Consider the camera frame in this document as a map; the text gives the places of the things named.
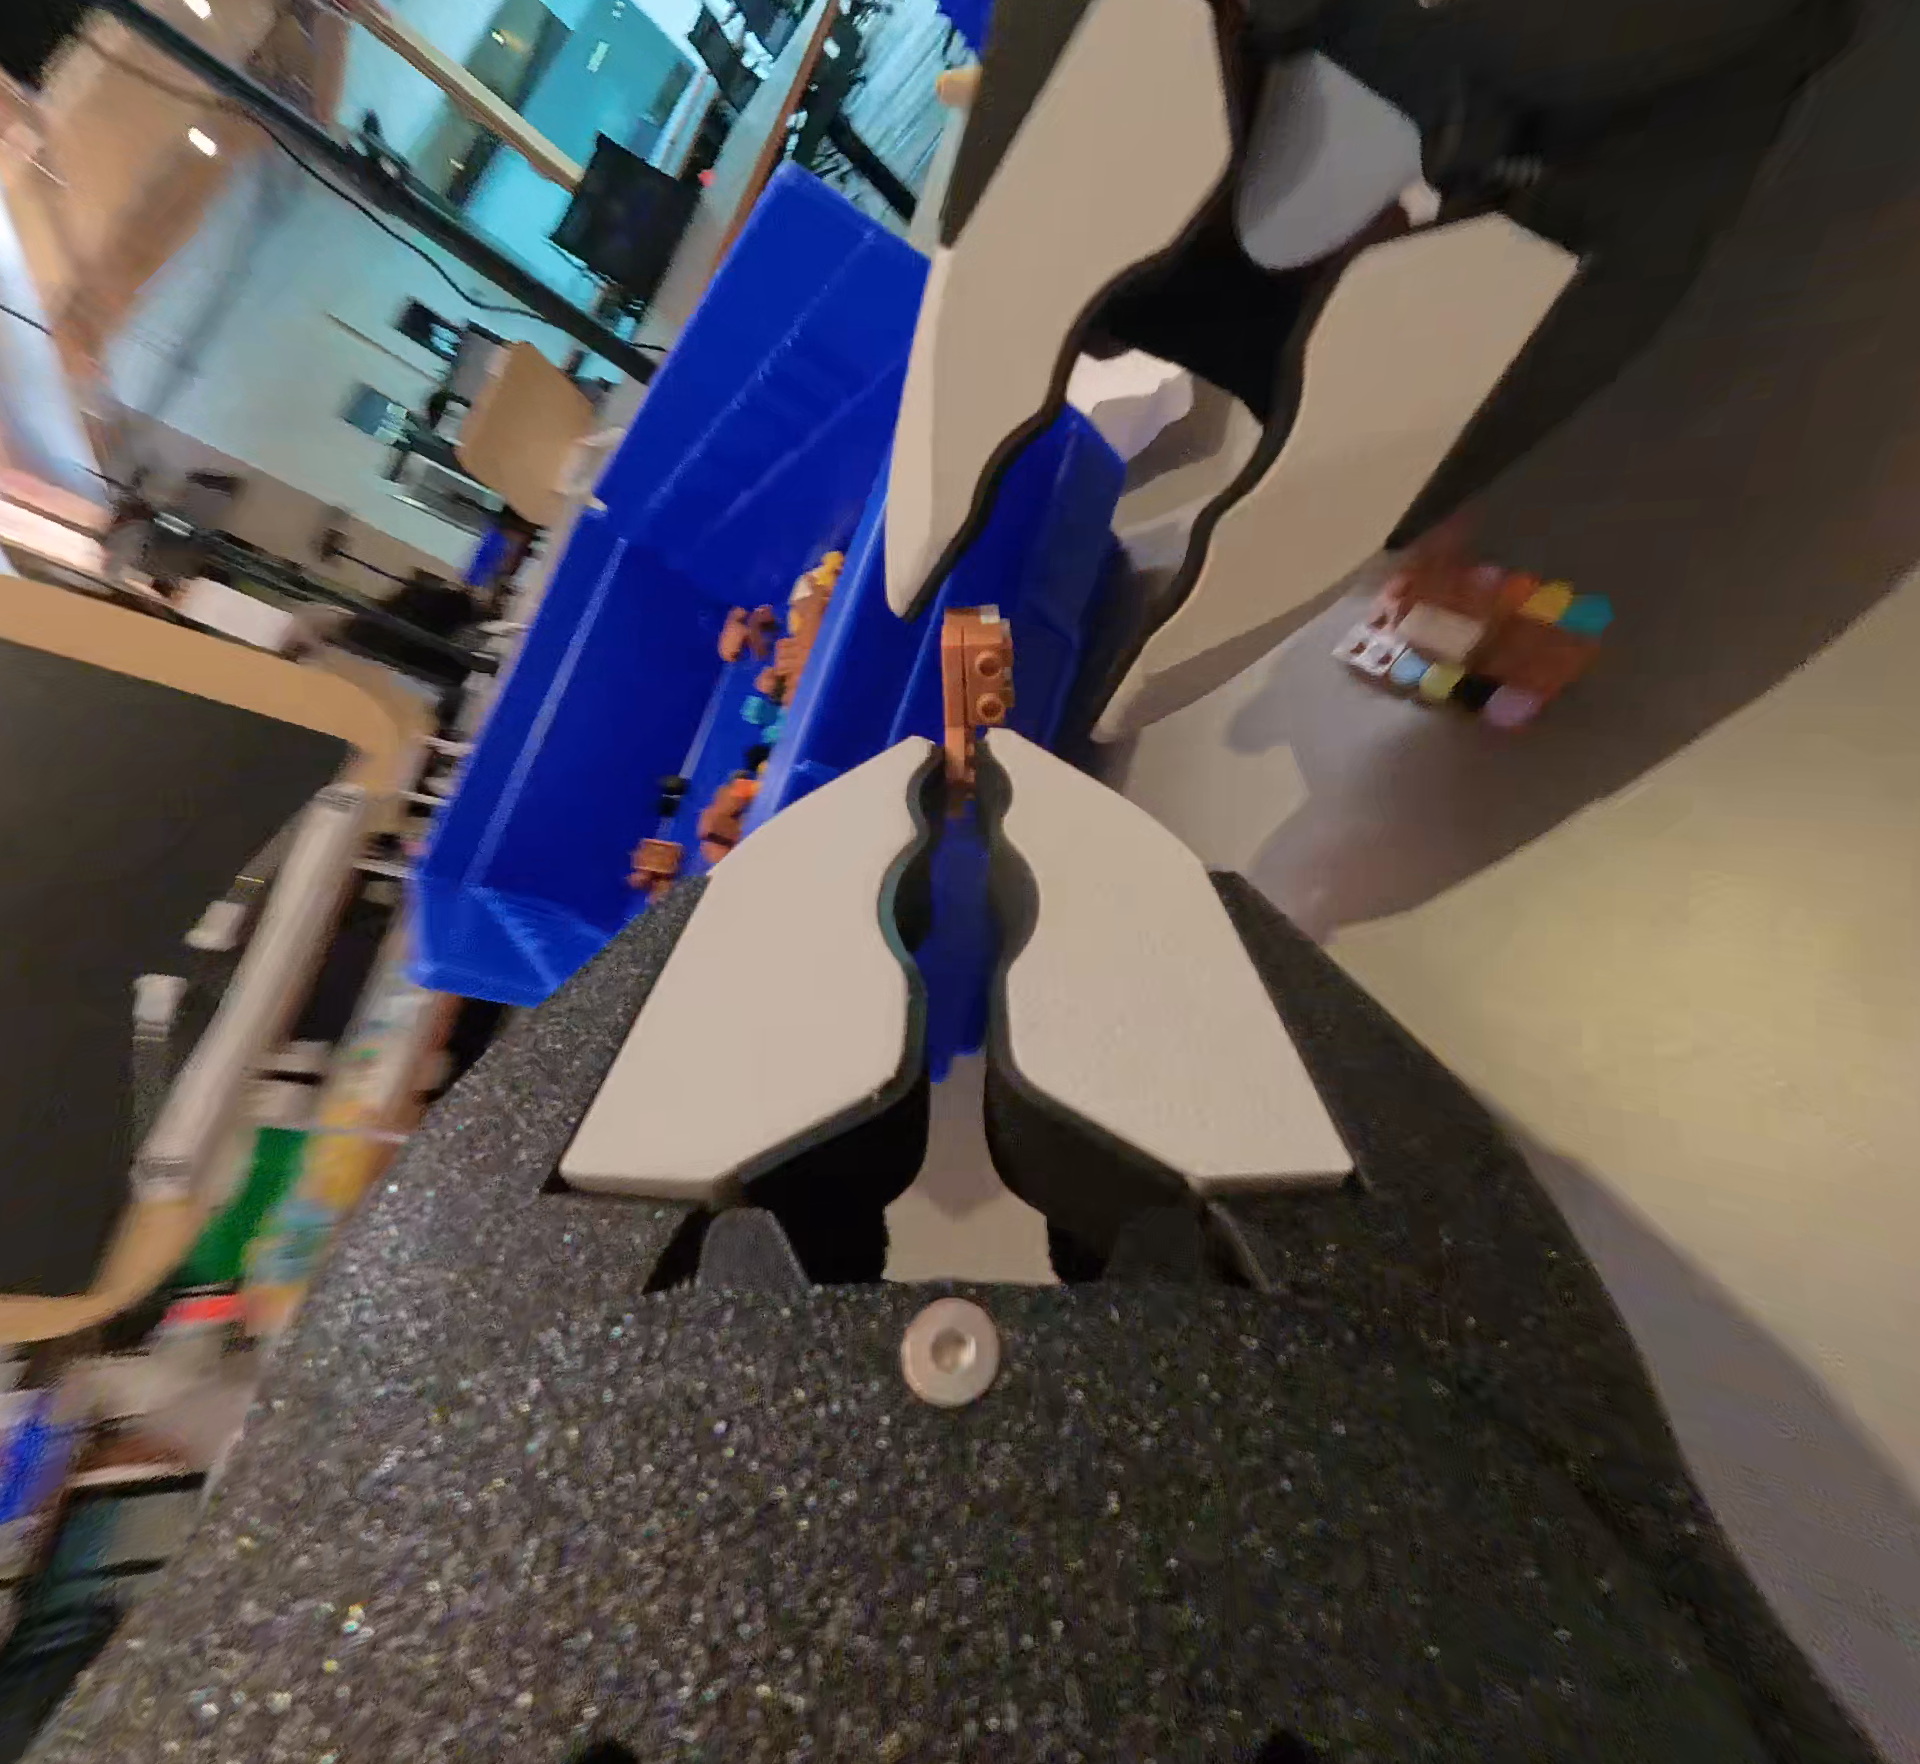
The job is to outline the black stand bar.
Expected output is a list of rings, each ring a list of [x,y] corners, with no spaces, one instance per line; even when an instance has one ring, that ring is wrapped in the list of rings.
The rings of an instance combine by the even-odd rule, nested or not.
[[[221,187],[228,160],[192,164],[185,126],[216,144],[267,141],[454,285],[448,262],[498,291],[481,309],[541,323],[626,378],[658,353],[624,338],[488,244],[382,139],[349,135],[355,32],[428,85],[542,177],[572,189],[580,169],[382,0],[4,0],[4,194],[52,180],[52,212],[4,212],[20,229],[24,295],[4,319],[88,375],[160,267]]]

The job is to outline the black plywood-edged panel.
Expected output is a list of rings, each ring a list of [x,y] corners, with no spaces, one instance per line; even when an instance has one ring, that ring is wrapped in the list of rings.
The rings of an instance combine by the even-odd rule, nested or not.
[[[430,705],[4,578],[7,1347],[150,1299],[218,1203]]]

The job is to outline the green toy brick baseplate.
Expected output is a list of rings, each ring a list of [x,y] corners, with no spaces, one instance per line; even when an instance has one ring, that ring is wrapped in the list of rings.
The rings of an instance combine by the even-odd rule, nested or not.
[[[241,1291],[255,1271],[255,1250],[279,1221],[298,1187],[320,1131],[258,1127],[234,1168],[228,1193],[201,1226],[177,1272],[188,1294]]]

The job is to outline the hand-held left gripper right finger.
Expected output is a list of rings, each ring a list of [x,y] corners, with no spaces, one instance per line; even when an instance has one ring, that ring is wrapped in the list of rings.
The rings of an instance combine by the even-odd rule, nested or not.
[[[1012,733],[978,749],[1012,1093],[1189,1191],[1340,1186],[1353,1155],[1213,885],[1156,817]]]

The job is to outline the black office chair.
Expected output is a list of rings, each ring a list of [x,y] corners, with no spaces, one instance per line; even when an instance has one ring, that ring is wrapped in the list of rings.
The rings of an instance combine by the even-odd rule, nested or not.
[[[600,133],[549,243],[622,297],[649,302],[701,198],[697,180],[660,169]]]

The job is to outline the blue plastic bin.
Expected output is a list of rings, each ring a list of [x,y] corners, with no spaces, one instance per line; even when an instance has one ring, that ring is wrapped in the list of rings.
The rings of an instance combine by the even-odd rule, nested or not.
[[[683,771],[732,607],[847,564],[744,831],[905,739],[942,737],[943,614],[1015,635],[1012,730],[1053,746],[1118,563],[1124,460],[1065,408],[939,597],[885,598],[885,478],[929,264],[781,167],[672,344],[441,808],[407,892],[424,991],[535,1008],[636,917],[634,846]]]

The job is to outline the brick chunk with coloured studs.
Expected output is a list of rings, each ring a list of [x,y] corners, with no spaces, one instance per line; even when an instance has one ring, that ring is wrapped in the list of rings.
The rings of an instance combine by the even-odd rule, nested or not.
[[[1432,559],[1389,577],[1331,660],[1389,695],[1517,733],[1589,674],[1614,617],[1606,595],[1566,578]]]

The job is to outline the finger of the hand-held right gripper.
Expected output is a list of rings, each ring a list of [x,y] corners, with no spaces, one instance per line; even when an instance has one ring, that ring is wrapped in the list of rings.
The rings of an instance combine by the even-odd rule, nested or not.
[[[1195,512],[1092,740],[1119,744],[1213,693],[1371,564],[1575,270],[1507,216],[1346,264],[1283,353],[1278,417]]]
[[[1090,0],[933,252],[887,481],[896,617],[933,598],[1063,406],[1092,314],[1188,240],[1233,153],[1213,7]]]

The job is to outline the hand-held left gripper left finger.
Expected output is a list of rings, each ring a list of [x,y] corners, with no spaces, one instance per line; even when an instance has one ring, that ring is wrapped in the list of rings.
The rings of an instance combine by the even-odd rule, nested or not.
[[[926,1065],[899,894],[926,857],[926,740],[751,831],[675,939],[559,1175],[729,1198],[896,1105]]]

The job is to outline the pile of loose toy bricks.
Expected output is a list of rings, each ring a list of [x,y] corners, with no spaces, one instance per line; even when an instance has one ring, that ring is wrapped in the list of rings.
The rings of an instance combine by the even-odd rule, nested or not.
[[[846,564],[846,550],[832,549],[793,581],[782,607],[729,612],[719,635],[722,675],[693,750],[683,771],[660,780],[658,823],[629,859],[627,885],[647,905],[682,878],[719,865],[743,839]]]

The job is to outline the small brown studded brick piece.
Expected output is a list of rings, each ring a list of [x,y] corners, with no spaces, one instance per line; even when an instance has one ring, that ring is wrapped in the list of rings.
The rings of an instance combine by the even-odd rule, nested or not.
[[[997,607],[951,609],[939,647],[947,798],[964,803],[984,735],[1004,726],[1015,705],[1012,625]]]

